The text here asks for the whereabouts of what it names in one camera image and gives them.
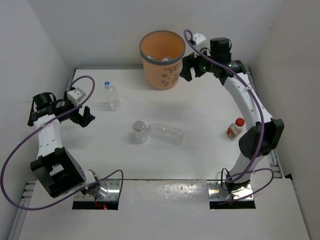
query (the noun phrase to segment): gray wall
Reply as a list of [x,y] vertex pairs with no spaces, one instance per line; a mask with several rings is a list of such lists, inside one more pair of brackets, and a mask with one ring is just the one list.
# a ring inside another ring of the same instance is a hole
[[278,152],[312,239],[320,236],[319,12],[318,0],[287,0],[253,69],[263,102],[284,121]]
[[28,0],[67,67],[141,65],[152,31],[184,29],[227,37],[252,64],[283,0]]
[[[70,73],[27,0],[0,3],[0,165],[32,129],[27,126],[32,97],[50,91],[62,97]],[[38,140],[28,141],[13,156],[4,184],[14,201],[26,180],[34,178],[29,164],[37,157]],[[0,239],[7,239],[16,209],[0,194]]]

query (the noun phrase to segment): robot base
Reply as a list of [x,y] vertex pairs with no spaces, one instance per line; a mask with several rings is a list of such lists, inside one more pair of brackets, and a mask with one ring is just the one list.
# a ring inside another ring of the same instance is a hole
[[[121,186],[121,180],[110,179],[102,181],[104,187],[108,193],[104,199],[98,199],[97,203],[100,206],[106,206],[106,209],[102,210],[118,210],[118,197]],[[83,195],[80,192],[74,195],[73,199],[73,210],[100,210],[95,204],[95,198],[89,194]]]
[[[222,185],[224,189],[226,188],[225,181],[222,181]],[[241,187],[237,190],[229,193],[226,190],[223,190],[221,187],[221,181],[219,180],[208,180],[208,193],[209,193],[209,203],[210,209],[255,209],[255,201],[254,196],[251,195],[245,199],[224,203],[224,201],[230,199],[238,199],[244,197],[246,195],[252,194],[251,183],[249,183],[246,187]]]

